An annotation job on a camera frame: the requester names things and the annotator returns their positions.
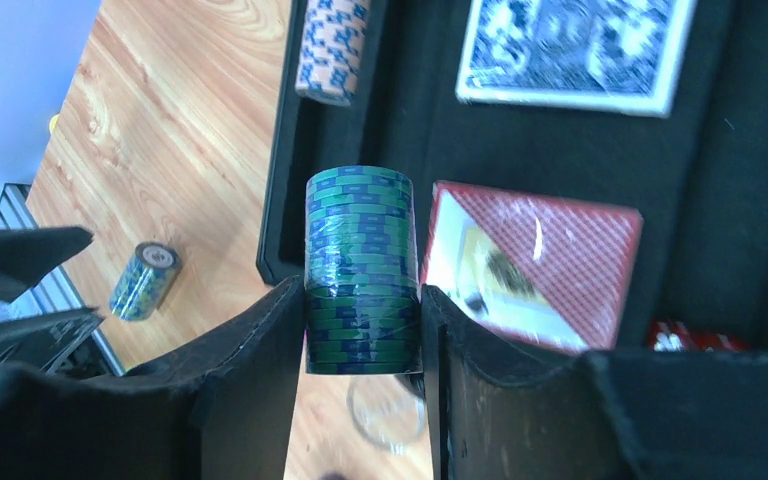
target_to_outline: stack of poker chips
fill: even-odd
[[[296,92],[328,105],[351,105],[357,89],[370,0],[308,0]]]
[[[338,167],[308,181],[307,372],[421,371],[413,186],[380,167]]]

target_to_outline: teal poker chip stack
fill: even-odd
[[[411,181],[332,168],[308,180],[305,208],[307,372],[421,372]]]

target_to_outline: black tray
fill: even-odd
[[[462,105],[454,95],[470,2],[373,0],[351,108],[293,91],[304,1],[294,3],[257,258],[268,284],[302,273],[305,182],[341,165],[378,165],[415,186],[424,255],[437,180],[635,207],[644,218],[620,345],[640,345],[662,296],[691,164],[733,3],[697,6],[669,119]]]

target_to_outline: wooden table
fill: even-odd
[[[126,368],[267,291],[255,253],[289,13],[289,0],[103,2],[28,206],[41,226],[95,233],[65,268],[105,313],[137,243],[182,255],[184,269],[151,319],[102,325]],[[427,437],[404,455],[360,437],[348,383],[300,378],[285,478],[430,478]]]

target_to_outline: red object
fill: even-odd
[[[429,245],[446,192],[589,348],[614,347],[643,225],[636,210],[452,182],[434,187]]]
[[[744,352],[749,349],[730,335],[693,332],[684,323],[672,320],[652,322],[646,345],[659,352]]]

